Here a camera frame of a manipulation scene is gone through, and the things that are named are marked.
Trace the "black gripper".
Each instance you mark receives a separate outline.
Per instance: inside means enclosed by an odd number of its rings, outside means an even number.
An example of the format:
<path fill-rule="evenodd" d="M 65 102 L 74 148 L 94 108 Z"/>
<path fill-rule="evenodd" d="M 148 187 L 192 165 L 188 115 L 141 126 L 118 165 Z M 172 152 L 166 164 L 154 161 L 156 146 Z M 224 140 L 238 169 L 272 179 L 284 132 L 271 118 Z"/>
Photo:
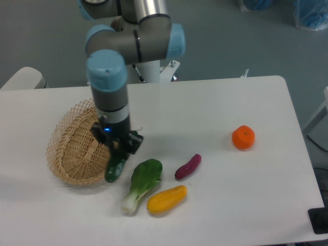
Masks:
<path fill-rule="evenodd" d="M 95 139 L 101 144 L 109 146 L 112 141 L 120 142 L 125 145 L 127 155 L 134 155 L 142 144 L 144 138 L 137 131 L 131 131 L 130 117 L 118 123 L 108 123 L 107 118 L 102 116 L 99 123 L 95 122 L 90 132 Z"/>

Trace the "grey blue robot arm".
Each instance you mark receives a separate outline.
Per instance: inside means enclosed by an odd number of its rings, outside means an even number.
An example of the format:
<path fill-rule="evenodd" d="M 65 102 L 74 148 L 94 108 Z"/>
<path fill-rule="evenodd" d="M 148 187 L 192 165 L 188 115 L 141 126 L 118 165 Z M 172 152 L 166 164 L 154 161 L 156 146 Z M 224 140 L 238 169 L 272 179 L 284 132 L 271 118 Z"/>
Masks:
<path fill-rule="evenodd" d="M 79 1 L 78 6 L 86 19 L 120 16 L 135 26 L 119 31 L 94 26 L 85 44 L 87 79 L 98 116 L 91 132 L 110 151 L 118 144 L 124 153 L 134 154 L 143 137 L 130 128 L 127 67 L 183 55 L 183 27 L 171 22 L 165 1 Z"/>

